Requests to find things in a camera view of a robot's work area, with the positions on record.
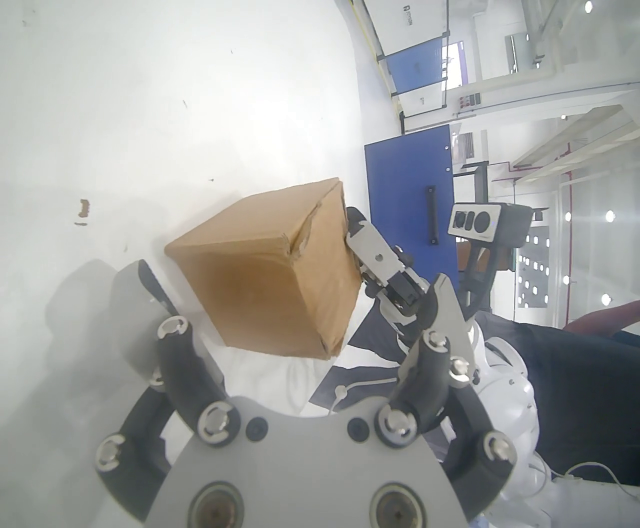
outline white cable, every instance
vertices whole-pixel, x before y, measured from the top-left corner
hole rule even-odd
[[[540,486],[540,489],[533,492],[531,495],[524,495],[522,498],[523,499],[533,499],[533,497],[539,495],[540,493],[542,493],[542,490],[545,489],[545,486],[547,485],[547,482],[549,482],[550,480],[550,476],[549,476],[549,472],[551,470],[550,467],[547,466],[547,463],[542,459],[542,457],[540,456],[540,454],[537,451],[534,451],[533,454],[538,457],[538,460],[540,460],[542,462],[542,467],[545,469],[544,471],[542,471],[539,467],[536,467],[533,464],[529,464],[530,468],[533,469],[537,469],[538,471],[540,471],[541,473],[545,474],[545,480],[544,482],[542,482],[542,486]]]
[[[389,378],[387,380],[356,381],[355,383],[347,385],[346,387],[344,385],[338,385],[335,388],[335,400],[331,405],[327,416],[329,416],[333,412],[333,409],[335,409],[336,405],[338,405],[343,399],[347,397],[349,391],[353,387],[366,387],[367,385],[384,385],[385,383],[395,383],[396,381],[396,378]]]
[[[558,473],[557,471],[553,471],[548,465],[547,463],[544,461],[544,459],[540,456],[540,453],[538,453],[537,451],[533,452],[534,455],[536,455],[538,457],[538,459],[542,462],[542,465],[545,468],[545,481],[542,484],[542,487],[536,491],[533,495],[529,495],[528,497],[523,497],[523,499],[531,499],[532,497],[535,497],[536,495],[538,495],[539,493],[542,492],[543,489],[545,489],[545,486],[547,485],[547,482],[550,480],[550,478],[547,475],[547,469],[548,471],[555,475],[556,477],[560,477],[561,479],[576,479],[576,480],[582,480],[581,477],[574,477],[573,475],[571,475],[571,473],[577,469],[580,469],[581,467],[600,467],[602,469],[604,469],[607,473],[609,473],[609,475],[611,476],[611,478],[614,480],[614,482],[618,485],[618,488],[620,488],[623,492],[625,492],[629,497],[631,497],[632,499],[638,500],[640,501],[640,496],[638,495],[634,495],[633,493],[628,492],[626,489],[624,489],[623,485],[620,484],[620,481],[618,480],[618,478],[615,476],[614,472],[609,469],[607,466],[605,466],[604,464],[601,464],[600,462],[581,462],[579,464],[576,464],[575,466],[570,467],[565,473],[564,475]],[[534,466],[533,464],[529,464],[529,467],[536,469],[538,471],[541,472],[541,469]]]
[[[609,469],[607,466],[605,466],[604,464],[601,464],[600,462],[582,462],[579,464],[576,464],[575,466],[570,467],[566,473],[563,475],[563,478],[567,478],[569,476],[572,476],[571,473],[581,467],[601,467],[602,469],[604,469],[607,473],[609,473],[609,475],[611,475],[611,478],[615,481],[615,483],[618,485],[618,488],[620,488],[623,492],[625,492],[629,497],[640,501],[640,497],[638,495],[634,495],[633,493],[628,492],[626,489],[624,489],[624,487],[622,486],[622,484],[620,484],[620,481],[618,480],[618,478],[614,475],[613,471],[611,471],[611,469]]]

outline brown cardboard box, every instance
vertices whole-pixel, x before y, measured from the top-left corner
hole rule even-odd
[[[164,249],[228,346],[337,356],[361,278],[337,179],[249,196]]]

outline bolt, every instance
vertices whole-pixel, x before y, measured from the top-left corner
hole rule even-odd
[[[215,401],[208,405],[198,418],[198,436],[212,445],[230,441],[227,428],[230,424],[229,413],[232,410],[233,406],[226,401]]]
[[[451,371],[457,376],[466,376],[469,372],[469,362],[463,358],[453,358]]]
[[[362,418],[352,418],[347,424],[347,433],[354,442],[366,442],[369,438],[369,425]]]
[[[156,367],[149,378],[149,385],[156,390],[162,391],[164,388],[164,380],[160,373],[160,367]]]
[[[249,420],[246,425],[246,437],[251,442],[260,442],[269,432],[269,424],[262,417],[256,417]]]
[[[429,332],[429,343],[432,346],[442,347],[447,344],[447,339],[436,331]]]
[[[158,339],[164,339],[167,335],[178,333],[182,335],[189,328],[189,321],[182,316],[173,316],[165,319],[158,327]]]
[[[124,436],[118,433],[108,436],[100,443],[95,453],[95,466],[98,471],[106,473],[118,467],[118,457],[124,442]]]
[[[113,462],[118,459],[119,454],[120,446],[113,440],[109,440],[102,446],[102,450],[100,451],[100,462],[102,462],[103,464]]]
[[[509,459],[509,454],[511,452],[511,446],[507,440],[504,438],[494,438],[490,444],[491,452],[502,461],[507,461]]]
[[[411,427],[411,421],[407,414],[399,410],[392,410],[387,416],[387,427],[389,431],[404,436]]]
[[[208,434],[215,435],[225,430],[229,424],[229,415],[223,409],[214,409],[205,419],[204,429]]]

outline door handle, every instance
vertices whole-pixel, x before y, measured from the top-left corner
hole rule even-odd
[[[428,185],[427,190],[427,225],[429,245],[440,244],[438,235],[438,200],[436,199],[436,186]]]

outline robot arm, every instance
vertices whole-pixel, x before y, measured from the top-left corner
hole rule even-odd
[[[508,222],[499,210],[495,222]],[[161,377],[148,391],[158,391],[163,409],[175,409],[194,437],[167,472],[145,452],[159,446],[136,443],[125,427],[149,422],[159,434],[162,420],[134,408],[121,431],[101,443],[96,463],[112,495],[147,526],[462,527],[498,496],[516,452],[470,385],[476,363],[469,323],[451,281],[418,277],[408,256],[353,211],[347,244],[362,263],[367,293],[385,304],[385,317],[409,347],[390,398],[368,398],[321,419],[229,398],[198,354],[187,319],[167,318],[157,327]],[[168,419],[167,412],[153,414]],[[439,464],[419,436],[444,417],[456,438]],[[153,476],[148,493],[127,485],[134,470],[143,475],[138,485]]]

